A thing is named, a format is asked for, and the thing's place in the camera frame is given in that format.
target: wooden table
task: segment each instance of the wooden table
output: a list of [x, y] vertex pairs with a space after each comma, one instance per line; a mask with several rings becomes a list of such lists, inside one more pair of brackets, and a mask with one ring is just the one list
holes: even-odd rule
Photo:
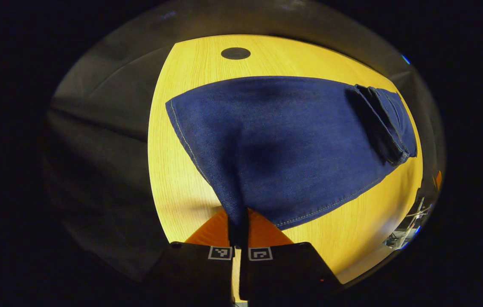
[[[228, 60], [229, 47], [251, 56]], [[185, 241], [220, 208], [213, 189], [198, 173], [175, 135], [165, 103], [212, 82], [246, 76], [304, 76], [397, 92], [384, 76], [329, 49], [263, 35], [220, 35], [176, 43], [154, 90], [148, 125], [148, 169], [152, 195], [164, 232]], [[374, 251], [399, 225], [415, 201], [422, 180], [422, 153], [412, 115], [418, 156], [409, 158], [382, 182], [355, 200], [284, 233], [295, 243], [310, 241], [337, 274]], [[234, 257], [233, 287], [238, 298], [239, 257]]]

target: black circular hole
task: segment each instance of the black circular hole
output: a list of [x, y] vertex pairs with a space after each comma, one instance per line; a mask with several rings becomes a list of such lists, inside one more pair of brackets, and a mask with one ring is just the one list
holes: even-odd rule
[[221, 52], [223, 58], [228, 58], [230, 60], [242, 60], [244, 58], [249, 58], [251, 52], [245, 48], [233, 47], [226, 48]]

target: dark background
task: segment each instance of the dark background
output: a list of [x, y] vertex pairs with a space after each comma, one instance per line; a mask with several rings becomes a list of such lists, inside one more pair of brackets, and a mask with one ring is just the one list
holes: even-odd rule
[[[138, 302], [136, 289], [84, 253], [53, 218], [40, 137], [49, 99], [74, 62], [154, 5], [0, 2], [0, 304]], [[444, 190], [415, 241], [331, 304], [483, 305], [483, 3], [331, 6], [419, 69], [441, 111], [448, 155]]]

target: blue denim jeans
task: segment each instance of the blue denim jeans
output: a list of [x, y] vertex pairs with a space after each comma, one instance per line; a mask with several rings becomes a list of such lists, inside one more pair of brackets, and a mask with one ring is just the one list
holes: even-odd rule
[[279, 229], [382, 181], [416, 139], [399, 95], [320, 78], [215, 82], [166, 103], [185, 150], [236, 225], [245, 208]]

